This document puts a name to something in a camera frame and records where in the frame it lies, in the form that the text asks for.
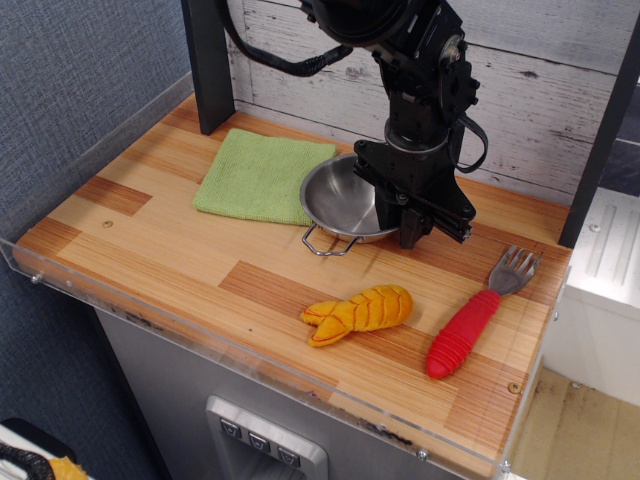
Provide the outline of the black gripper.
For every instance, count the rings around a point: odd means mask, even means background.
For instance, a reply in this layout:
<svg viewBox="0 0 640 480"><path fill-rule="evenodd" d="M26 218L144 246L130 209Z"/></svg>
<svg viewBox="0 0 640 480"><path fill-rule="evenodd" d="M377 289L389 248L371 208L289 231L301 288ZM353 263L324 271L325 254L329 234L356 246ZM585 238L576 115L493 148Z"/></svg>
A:
<svg viewBox="0 0 640 480"><path fill-rule="evenodd" d="M460 243L470 237L475 208L455 178L464 129L456 123L433 147L403 139L354 144L354 172L374 186L379 227L400 226L402 249L414 249L435 228Z"/></svg>

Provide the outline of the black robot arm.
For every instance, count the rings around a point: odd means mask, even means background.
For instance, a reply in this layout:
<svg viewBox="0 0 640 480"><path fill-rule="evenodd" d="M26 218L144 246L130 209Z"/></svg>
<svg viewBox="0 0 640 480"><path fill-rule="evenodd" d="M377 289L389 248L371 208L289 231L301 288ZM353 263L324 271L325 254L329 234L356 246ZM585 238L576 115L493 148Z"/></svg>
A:
<svg viewBox="0 0 640 480"><path fill-rule="evenodd" d="M355 143L354 171L373 185L382 229L412 249L433 228L459 242L476 210L458 186L464 133L487 139L466 112L479 83L466 60L462 20L445 1L304 1L310 21L344 47L377 63L390 102L381 142Z"/></svg>

